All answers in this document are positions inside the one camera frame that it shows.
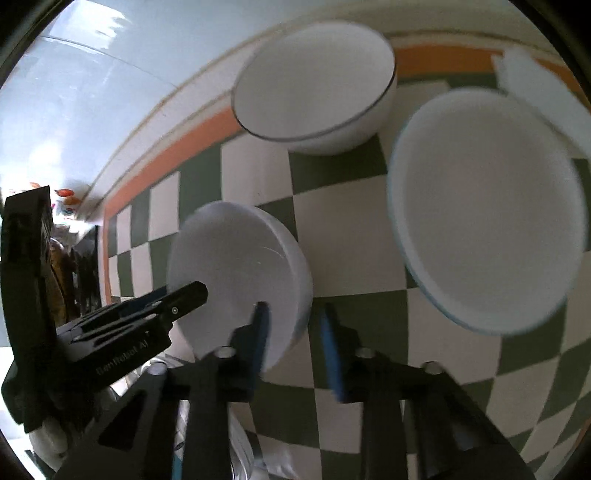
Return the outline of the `gloved left hand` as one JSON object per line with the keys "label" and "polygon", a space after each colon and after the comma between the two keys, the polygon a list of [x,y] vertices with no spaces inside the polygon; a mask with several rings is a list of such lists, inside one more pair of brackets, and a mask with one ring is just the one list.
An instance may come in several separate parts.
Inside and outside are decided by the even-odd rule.
{"label": "gloved left hand", "polygon": [[80,444],[95,421],[75,425],[67,418],[46,418],[42,425],[28,434],[34,453],[54,472],[57,472],[69,452]]}

